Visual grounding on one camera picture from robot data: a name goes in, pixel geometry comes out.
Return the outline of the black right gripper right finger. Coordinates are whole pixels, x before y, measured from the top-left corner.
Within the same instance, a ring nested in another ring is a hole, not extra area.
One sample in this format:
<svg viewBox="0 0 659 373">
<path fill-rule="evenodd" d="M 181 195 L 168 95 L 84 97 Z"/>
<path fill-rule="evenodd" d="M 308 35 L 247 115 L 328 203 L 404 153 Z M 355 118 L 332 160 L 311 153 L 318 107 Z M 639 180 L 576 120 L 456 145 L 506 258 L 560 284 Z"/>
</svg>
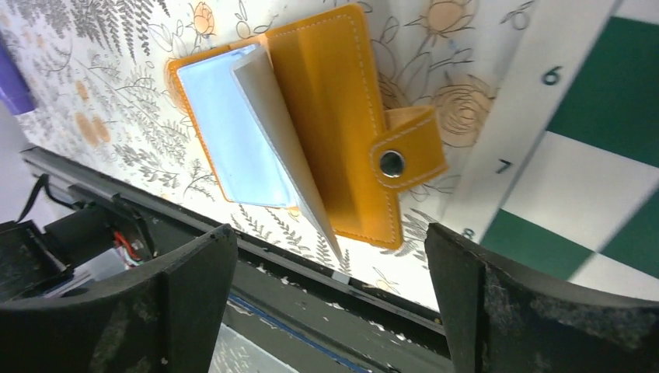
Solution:
<svg viewBox="0 0 659 373">
<path fill-rule="evenodd" d="M 560 280 L 438 223 L 425 253 L 457 372 L 656 372 L 658 304 Z"/>
</svg>

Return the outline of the green white chessboard mat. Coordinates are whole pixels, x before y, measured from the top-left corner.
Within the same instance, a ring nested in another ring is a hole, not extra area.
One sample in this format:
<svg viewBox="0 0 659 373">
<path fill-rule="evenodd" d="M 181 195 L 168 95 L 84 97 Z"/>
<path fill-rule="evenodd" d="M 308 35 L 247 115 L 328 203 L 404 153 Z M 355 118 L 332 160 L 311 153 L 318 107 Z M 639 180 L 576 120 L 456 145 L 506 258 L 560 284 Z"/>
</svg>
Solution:
<svg viewBox="0 0 659 373">
<path fill-rule="evenodd" d="M 658 298 L 658 3 L 540 1 L 442 224 L 574 284 Z"/>
</svg>

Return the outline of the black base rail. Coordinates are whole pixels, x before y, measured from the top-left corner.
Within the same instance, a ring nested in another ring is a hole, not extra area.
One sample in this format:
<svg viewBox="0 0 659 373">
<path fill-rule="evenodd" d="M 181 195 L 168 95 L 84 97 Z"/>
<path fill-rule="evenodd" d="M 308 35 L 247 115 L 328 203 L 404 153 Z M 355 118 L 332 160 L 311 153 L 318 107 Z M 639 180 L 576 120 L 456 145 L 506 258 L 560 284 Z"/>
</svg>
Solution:
<svg viewBox="0 0 659 373">
<path fill-rule="evenodd" d="M 22 151 L 67 202 L 123 200 L 167 248 L 216 221 L 39 147 Z M 300 372 L 451 372 L 437 312 L 245 233 L 227 326 Z"/>
</svg>

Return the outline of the orange leather card holder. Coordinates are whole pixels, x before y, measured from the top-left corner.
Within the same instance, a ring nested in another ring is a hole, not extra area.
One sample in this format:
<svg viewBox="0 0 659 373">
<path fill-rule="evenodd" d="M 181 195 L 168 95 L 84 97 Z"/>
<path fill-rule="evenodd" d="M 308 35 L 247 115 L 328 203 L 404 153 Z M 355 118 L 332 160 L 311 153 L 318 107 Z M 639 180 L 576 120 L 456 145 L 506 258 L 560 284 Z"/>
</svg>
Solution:
<svg viewBox="0 0 659 373">
<path fill-rule="evenodd" d="M 364 9 L 346 4 L 259 36 L 168 63 L 209 166 L 179 68 L 255 44 L 234 71 L 296 204 L 329 247 L 338 236 L 398 249 L 398 195 L 447 168 L 433 106 L 388 110 L 378 87 Z"/>
</svg>

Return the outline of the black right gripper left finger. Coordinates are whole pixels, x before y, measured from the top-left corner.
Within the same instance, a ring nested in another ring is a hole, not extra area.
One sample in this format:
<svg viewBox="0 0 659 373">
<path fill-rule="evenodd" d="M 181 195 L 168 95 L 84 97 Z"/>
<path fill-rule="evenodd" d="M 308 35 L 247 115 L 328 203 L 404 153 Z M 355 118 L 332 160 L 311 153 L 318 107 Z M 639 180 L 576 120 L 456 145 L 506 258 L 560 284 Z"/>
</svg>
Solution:
<svg viewBox="0 0 659 373">
<path fill-rule="evenodd" d="M 238 258 L 228 225 L 58 298 L 1 306 L 3 372 L 206 372 Z"/>
</svg>

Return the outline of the floral patterned table mat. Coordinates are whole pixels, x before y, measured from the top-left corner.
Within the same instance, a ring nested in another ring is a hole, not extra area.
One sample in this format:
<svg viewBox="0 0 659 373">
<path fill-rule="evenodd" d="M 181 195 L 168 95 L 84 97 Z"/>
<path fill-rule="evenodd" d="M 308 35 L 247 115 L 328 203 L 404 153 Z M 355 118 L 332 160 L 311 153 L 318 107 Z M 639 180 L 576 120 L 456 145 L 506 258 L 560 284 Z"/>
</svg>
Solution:
<svg viewBox="0 0 659 373">
<path fill-rule="evenodd" d="M 497 97 L 536 1 L 363 1 L 384 106 L 434 104 L 449 170 L 399 195 L 398 250 L 341 239 L 297 211 L 225 201 L 166 65 L 337 7 L 335 1 L 3 1 L 1 35 L 35 100 L 43 148 L 408 301 L 435 309 L 422 250 Z"/>
</svg>

